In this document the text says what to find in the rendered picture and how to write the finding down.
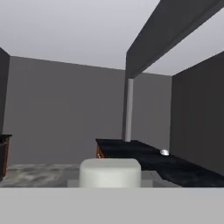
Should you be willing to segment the black-topped dining counter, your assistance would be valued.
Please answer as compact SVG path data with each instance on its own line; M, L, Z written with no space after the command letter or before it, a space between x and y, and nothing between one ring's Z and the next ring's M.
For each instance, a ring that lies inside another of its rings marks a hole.
M102 158L134 158L143 171L155 171L162 180L182 187L224 187L224 176L182 158L163 156L160 150L137 140L95 139Z

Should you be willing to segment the dark brown-edged cabinet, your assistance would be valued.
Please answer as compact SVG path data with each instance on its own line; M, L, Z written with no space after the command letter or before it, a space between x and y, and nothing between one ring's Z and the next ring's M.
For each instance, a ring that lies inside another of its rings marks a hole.
M6 175L11 134L0 135L0 182Z

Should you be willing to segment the white marshmallow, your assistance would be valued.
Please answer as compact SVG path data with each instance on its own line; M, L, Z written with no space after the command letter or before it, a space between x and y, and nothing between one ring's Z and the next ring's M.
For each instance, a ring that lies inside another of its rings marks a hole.
M79 187L140 187L141 179L141 165L133 158L91 158L80 164Z

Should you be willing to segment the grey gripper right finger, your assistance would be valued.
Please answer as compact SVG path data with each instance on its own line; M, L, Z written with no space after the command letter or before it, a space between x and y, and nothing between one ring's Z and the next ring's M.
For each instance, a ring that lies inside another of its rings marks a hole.
M153 180L149 171L142 171L142 187L153 187Z

